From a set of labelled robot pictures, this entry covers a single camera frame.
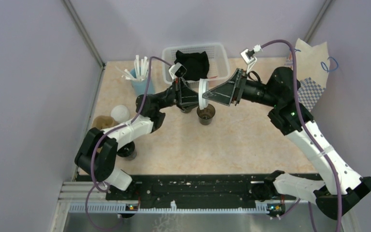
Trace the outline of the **dark printed coffee cup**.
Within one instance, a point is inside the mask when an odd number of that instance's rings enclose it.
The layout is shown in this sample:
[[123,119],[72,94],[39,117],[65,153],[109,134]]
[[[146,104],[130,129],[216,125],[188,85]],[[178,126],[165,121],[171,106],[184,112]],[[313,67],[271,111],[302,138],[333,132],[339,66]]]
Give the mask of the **dark printed coffee cup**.
[[197,116],[199,118],[200,124],[209,125],[209,124],[211,124],[211,122],[212,122],[212,120],[215,116],[216,110],[215,110],[215,107],[212,104],[208,104],[207,107],[205,107],[203,109],[197,108],[196,113],[197,113]]
[[181,110],[182,113],[188,114],[188,113],[190,113],[193,110],[193,108],[182,108],[180,110]]

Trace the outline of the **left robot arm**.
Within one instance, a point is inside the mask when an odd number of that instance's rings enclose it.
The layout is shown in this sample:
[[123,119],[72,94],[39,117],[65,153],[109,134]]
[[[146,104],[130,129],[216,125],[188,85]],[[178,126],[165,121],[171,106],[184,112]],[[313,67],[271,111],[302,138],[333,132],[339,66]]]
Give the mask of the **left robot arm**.
[[132,177],[116,168],[117,152],[135,139],[158,130],[165,119],[161,109],[176,106],[183,111],[198,107],[207,91],[205,84],[195,91],[183,78],[177,78],[165,91],[142,94],[136,100],[136,116],[117,126],[99,130],[91,128],[77,152],[75,164],[90,174],[95,187],[103,182],[117,188],[124,200],[134,197],[136,188]]

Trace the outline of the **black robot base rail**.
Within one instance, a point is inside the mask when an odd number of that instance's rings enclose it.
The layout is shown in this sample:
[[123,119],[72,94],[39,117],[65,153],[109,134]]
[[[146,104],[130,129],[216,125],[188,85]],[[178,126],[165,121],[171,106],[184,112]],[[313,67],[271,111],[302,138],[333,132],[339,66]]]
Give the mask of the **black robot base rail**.
[[265,174],[134,175],[128,191],[111,187],[101,192],[89,176],[65,182],[59,201],[73,213],[135,214],[283,214],[304,197],[270,196],[261,200]]

